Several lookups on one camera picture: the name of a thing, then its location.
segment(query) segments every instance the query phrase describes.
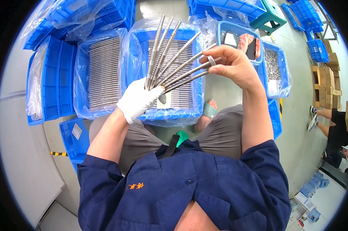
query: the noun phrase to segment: label sticker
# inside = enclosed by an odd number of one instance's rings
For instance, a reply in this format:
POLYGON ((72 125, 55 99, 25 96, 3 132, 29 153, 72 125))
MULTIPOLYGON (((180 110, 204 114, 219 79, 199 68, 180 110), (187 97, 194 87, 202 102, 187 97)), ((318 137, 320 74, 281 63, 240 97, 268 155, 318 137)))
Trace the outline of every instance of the label sticker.
POLYGON ((157 100, 157 109, 169 109, 171 108, 171 91, 166 93, 166 104, 163 104, 160 102, 160 100, 157 100))
POLYGON ((73 130, 72 130, 71 133, 75 136, 75 138, 76 138, 77 140, 79 140, 80 135, 81 135, 81 132, 82 132, 81 128, 78 126, 77 123, 75 123, 75 124, 74 124, 74 128, 73 128, 73 130))

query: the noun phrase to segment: black phone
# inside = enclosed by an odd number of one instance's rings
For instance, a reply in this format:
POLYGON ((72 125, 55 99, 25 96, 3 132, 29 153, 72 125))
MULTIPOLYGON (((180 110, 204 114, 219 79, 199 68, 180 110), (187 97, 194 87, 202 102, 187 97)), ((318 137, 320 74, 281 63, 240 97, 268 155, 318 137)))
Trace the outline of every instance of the black phone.
POLYGON ((228 30, 224 36, 222 44, 237 48, 238 42, 239 42, 239 36, 228 30))

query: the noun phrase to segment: black strap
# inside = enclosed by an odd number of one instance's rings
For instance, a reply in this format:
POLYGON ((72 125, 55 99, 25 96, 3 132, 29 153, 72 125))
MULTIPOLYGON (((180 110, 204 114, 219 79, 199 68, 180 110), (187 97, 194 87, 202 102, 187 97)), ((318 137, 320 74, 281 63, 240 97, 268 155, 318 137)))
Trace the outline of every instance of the black strap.
POLYGON ((170 144, 168 148, 166 149, 166 152, 164 153, 162 158, 169 157, 174 154, 174 151, 176 149, 176 144, 178 143, 179 138, 180 138, 179 135, 173 135, 173 137, 171 138, 170 144))

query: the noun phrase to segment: green slipper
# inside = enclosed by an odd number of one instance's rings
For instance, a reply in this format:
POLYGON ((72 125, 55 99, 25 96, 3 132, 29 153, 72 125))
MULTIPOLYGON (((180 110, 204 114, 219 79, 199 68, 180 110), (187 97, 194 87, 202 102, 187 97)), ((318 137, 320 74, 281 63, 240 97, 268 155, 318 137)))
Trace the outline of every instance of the green slipper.
MULTIPOLYGON (((208 99, 205 104, 204 104, 204 110, 202 112, 202 115, 203 116, 207 116, 208 118, 212 119, 214 118, 214 116, 218 113, 218 110, 216 110, 215 108, 213 108, 211 105, 208 104, 208 102, 210 101, 210 99, 208 99)), ((196 125, 193 125, 192 126, 192 132, 193 133, 196 133, 195 132, 195 126, 196 125)))

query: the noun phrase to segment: green stool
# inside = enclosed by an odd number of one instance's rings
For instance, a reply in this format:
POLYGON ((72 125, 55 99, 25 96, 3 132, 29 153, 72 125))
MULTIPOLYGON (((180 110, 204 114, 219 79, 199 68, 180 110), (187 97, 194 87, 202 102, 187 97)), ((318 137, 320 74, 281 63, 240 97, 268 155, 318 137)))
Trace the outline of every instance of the green stool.
POLYGON ((260 15, 257 19, 250 22, 250 26, 255 29, 259 28, 261 30, 265 30, 267 31, 267 35, 270 35, 279 27, 286 24, 287 20, 282 10, 279 8, 278 4, 275 3, 273 0, 261 0, 261 1, 264 3, 264 6, 266 8, 266 13, 260 15), (268 22, 270 22, 271 27, 265 25, 268 22))

